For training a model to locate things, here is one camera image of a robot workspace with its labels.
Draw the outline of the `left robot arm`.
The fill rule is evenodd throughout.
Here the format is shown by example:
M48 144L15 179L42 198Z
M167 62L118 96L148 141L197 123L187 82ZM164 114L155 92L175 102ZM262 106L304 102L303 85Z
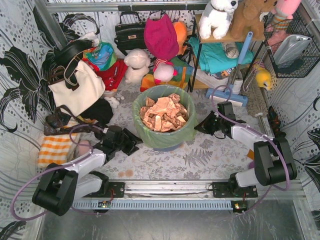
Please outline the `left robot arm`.
M64 215L82 197L115 196L109 177L96 169L108 163L117 152L127 156L139 150L143 141L126 128L116 125L92 127L99 142L68 163L51 163L40 175L32 202L58 216Z

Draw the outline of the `green plastic trash bag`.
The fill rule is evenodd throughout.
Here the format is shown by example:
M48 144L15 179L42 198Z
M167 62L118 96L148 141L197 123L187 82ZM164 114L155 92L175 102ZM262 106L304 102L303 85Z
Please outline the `green plastic trash bag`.
M179 130L172 132L156 132L150 130L141 120L140 110L146 104L146 99L151 98L156 101L158 98L167 97L170 94L178 94L180 103L187 109L188 121ZM181 89L173 85L157 85L142 92L132 103L132 116L135 129L143 143L149 148L167 148L175 146L181 142L193 140L196 134L194 130L196 119L196 108L193 98Z

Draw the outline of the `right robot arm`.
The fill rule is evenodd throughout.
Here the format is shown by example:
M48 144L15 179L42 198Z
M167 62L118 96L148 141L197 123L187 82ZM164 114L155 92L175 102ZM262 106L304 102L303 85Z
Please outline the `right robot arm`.
M288 141L284 137L269 137L251 128L243 120L237 120L233 105L220 102L216 111L195 128L196 131L213 136L222 132L225 137L242 142L253 151L253 167L232 173L228 181L212 183L216 198L258 197L256 185L274 186L297 178L298 172Z

